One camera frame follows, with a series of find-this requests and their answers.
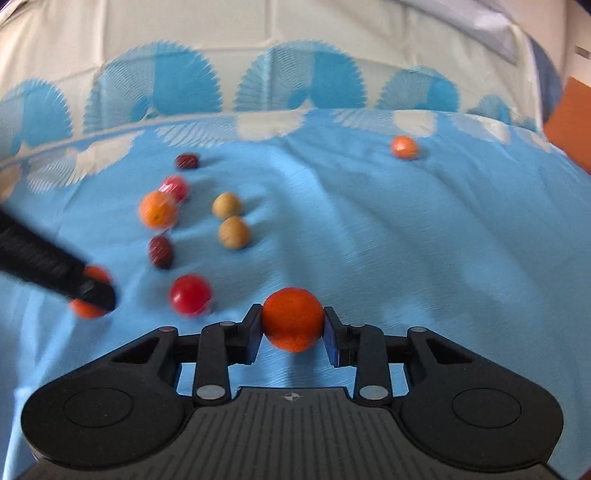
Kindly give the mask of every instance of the light blue fabric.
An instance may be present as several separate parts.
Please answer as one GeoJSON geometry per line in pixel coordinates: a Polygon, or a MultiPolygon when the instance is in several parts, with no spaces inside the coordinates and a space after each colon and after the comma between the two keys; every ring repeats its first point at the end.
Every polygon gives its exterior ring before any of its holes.
{"type": "MultiPolygon", "coordinates": [[[[29,175],[38,162],[24,163],[7,207],[106,266],[121,303],[84,322],[63,299],[0,276],[3,480],[33,462],[19,416],[40,385],[162,325],[184,334],[240,321],[252,303],[285,286],[311,290],[345,323],[363,320],[392,335],[427,326],[541,384],[565,415],[551,465],[568,480],[584,472],[591,463],[591,177],[529,131],[459,113],[432,114],[431,123],[429,112],[420,113],[428,126],[417,138],[421,158],[400,161],[389,142],[408,122],[362,112],[356,119],[311,111],[288,135],[261,142],[240,140],[239,117],[149,127],[121,161],[37,194],[29,175]],[[202,166],[183,173],[191,196],[171,233],[174,268],[157,271],[137,206],[175,172],[186,138],[202,166]],[[224,191],[244,203],[252,245],[243,251],[217,241],[210,206],[224,191]],[[217,302],[196,320],[179,318],[167,303],[173,280],[189,272],[210,280],[217,302]]],[[[52,161],[89,144],[54,151],[52,161]]],[[[392,374],[405,393],[401,369],[392,374]]],[[[321,343],[291,355],[266,340],[253,366],[230,369],[234,389],[351,387],[353,375],[332,369],[321,343]]],[[[188,369],[180,391],[190,381],[188,369]]]]}

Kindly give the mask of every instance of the bed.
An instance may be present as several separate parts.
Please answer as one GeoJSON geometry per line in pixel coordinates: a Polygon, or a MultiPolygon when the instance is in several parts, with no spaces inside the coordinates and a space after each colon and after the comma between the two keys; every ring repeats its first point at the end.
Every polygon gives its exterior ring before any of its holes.
{"type": "MultiPolygon", "coordinates": [[[[564,411],[550,465],[580,477],[591,177],[541,132],[526,35],[467,0],[448,5],[500,27],[483,36],[429,2],[194,3],[29,0],[0,15],[3,207],[104,265],[121,292],[112,314],[84,322],[62,298],[0,277],[2,480],[34,462],[19,419],[39,386],[162,325],[240,321],[285,286],[344,323],[391,335],[424,325],[539,383],[564,411]],[[420,158],[393,158],[394,135],[412,136],[420,158]],[[157,271],[137,206],[185,152],[201,166],[183,173],[174,267],[157,271]],[[224,191],[243,199],[252,230],[240,252],[216,238],[210,209],[224,191]],[[168,306],[185,273],[211,282],[211,314],[168,306]]],[[[402,371],[391,375],[405,393],[402,371]]],[[[191,378],[183,369],[179,391],[191,378]]],[[[353,373],[332,369],[321,344],[293,355],[264,340],[230,380],[351,387],[353,373]]]]}

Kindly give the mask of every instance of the ball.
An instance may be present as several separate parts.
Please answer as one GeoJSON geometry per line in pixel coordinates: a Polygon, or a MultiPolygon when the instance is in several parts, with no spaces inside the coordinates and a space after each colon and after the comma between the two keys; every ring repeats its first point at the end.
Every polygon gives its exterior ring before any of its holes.
{"type": "Polygon", "coordinates": [[[157,235],[148,244],[148,258],[152,265],[169,270],[174,261],[174,245],[164,235],[157,235]]]}
{"type": "MultiPolygon", "coordinates": [[[[88,265],[84,269],[84,275],[104,283],[112,282],[109,272],[98,265],[88,265]]],[[[107,314],[105,310],[78,299],[70,302],[70,308],[78,318],[83,320],[93,320],[107,314]]]]}
{"type": "Polygon", "coordinates": [[[299,353],[312,347],[324,331],[324,308],[309,291],[288,287],[262,306],[262,329],[281,350],[299,353]]]}
{"type": "Polygon", "coordinates": [[[163,231],[178,220],[177,205],[172,195],[156,190],[147,194],[139,204],[139,219],[153,230],[163,231]]]}
{"type": "Polygon", "coordinates": [[[222,220],[240,214],[240,210],[242,210],[240,200],[236,195],[229,192],[222,193],[212,204],[213,214],[222,220]]]}
{"type": "Polygon", "coordinates": [[[391,144],[392,154],[403,160],[414,160],[418,156],[418,145],[410,137],[396,137],[391,144]]]}
{"type": "Polygon", "coordinates": [[[181,175],[166,177],[159,191],[173,196],[177,203],[182,203],[189,195],[189,184],[181,175]]]}
{"type": "Polygon", "coordinates": [[[230,250],[240,250],[251,241],[251,231],[240,217],[224,220],[218,236],[222,245],[230,250]]]}
{"type": "Polygon", "coordinates": [[[199,275],[179,277],[170,289],[173,310],[185,317],[209,313],[212,300],[213,290],[209,282],[199,275]]]}

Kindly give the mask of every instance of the wall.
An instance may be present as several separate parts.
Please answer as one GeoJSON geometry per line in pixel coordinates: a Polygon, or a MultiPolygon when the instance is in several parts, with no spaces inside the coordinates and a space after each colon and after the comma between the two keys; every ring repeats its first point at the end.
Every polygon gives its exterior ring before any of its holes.
{"type": "Polygon", "coordinates": [[[497,0],[497,3],[542,45],[556,69],[562,72],[567,0],[497,0]]]}
{"type": "Polygon", "coordinates": [[[591,15],[577,2],[569,0],[567,25],[564,78],[575,77],[591,86],[591,60],[574,52],[575,46],[591,51],[591,15]]]}

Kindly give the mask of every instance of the orange ball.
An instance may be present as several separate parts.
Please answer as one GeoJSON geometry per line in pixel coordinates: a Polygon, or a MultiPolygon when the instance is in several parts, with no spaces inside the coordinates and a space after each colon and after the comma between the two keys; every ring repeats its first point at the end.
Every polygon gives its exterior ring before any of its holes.
{"type": "Polygon", "coordinates": [[[172,195],[156,190],[139,204],[139,218],[148,228],[166,230],[178,220],[177,204],[172,195]]]}
{"type": "MultiPolygon", "coordinates": [[[[98,265],[88,265],[84,269],[84,275],[101,282],[111,283],[111,276],[107,270],[103,267],[99,267],[98,265]]],[[[78,318],[83,320],[93,320],[107,314],[106,311],[78,299],[72,300],[70,302],[70,308],[74,311],[78,318]]]]}
{"type": "Polygon", "coordinates": [[[396,137],[390,145],[392,154],[403,160],[414,160],[418,156],[418,145],[410,137],[396,137]]]}
{"type": "Polygon", "coordinates": [[[262,306],[262,330],[281,350],[303,352],[322,336],[324,308],[309,291],[288,287],[269,296],[262,306]]]}

